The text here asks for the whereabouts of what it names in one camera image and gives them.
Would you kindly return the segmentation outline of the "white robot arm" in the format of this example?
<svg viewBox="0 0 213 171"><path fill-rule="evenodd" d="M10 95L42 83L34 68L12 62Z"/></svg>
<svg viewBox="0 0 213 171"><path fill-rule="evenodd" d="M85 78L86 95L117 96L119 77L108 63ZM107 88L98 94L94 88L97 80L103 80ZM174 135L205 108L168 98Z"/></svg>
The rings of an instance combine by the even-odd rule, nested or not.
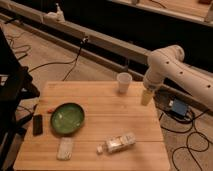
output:
<svg viewBox="0 0 213 171"><path fill-rule="evenodd" d="M168 78L213 111L213 78L186 66L184 56L179 45L151 51L147 58L149 68L143 78L144 87L153 94Z"/></svg>

